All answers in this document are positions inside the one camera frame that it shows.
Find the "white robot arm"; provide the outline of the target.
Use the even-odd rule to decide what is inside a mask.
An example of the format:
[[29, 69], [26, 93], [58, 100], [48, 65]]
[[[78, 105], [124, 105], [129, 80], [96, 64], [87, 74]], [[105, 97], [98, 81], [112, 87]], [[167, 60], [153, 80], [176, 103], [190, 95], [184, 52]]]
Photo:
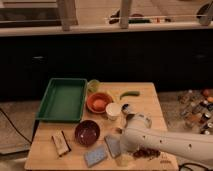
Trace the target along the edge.
[[197, 161], [213, 167], [213, 136], [154, 130], [152, 121], [143, 114], [128, 117], [120, 136], [122, 153], [150, 148]]

